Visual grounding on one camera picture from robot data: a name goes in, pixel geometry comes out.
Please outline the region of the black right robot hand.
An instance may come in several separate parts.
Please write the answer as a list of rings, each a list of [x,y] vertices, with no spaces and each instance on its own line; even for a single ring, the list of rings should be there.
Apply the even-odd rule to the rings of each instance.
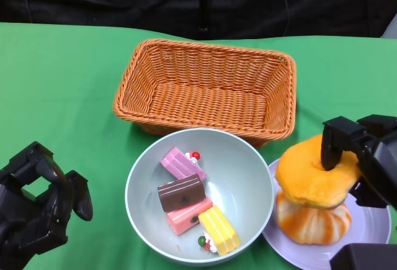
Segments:
[[[396,117],[372,114],[354,122],[339,116],[323,125],[323,168],[331,170],[344,151],[353,152],[361,175],[349,193],[357,205],[396,208]]]

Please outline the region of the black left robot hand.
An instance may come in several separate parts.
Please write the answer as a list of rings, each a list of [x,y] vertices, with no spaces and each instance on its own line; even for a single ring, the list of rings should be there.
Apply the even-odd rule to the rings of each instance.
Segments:
[[[1,269],[23,269],[36,254],[64,245],[72,213],[93,218],[87,179],[64,173],[39,142],[18,152],[1,169]]]

